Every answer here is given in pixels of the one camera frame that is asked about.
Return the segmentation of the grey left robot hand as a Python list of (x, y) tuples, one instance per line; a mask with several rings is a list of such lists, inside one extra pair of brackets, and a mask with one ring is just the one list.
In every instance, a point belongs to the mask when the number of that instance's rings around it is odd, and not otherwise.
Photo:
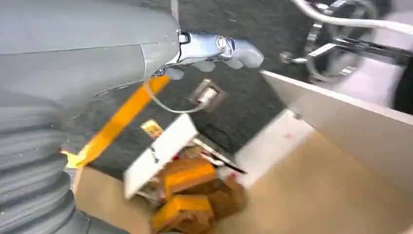
[(167, 12), (113, 0), (3, 0), (0, 104), (65, 109), (150, 78), (170, 66), (209, 61), (256, 68), (263, 54), (245, 40), (183, 32)]

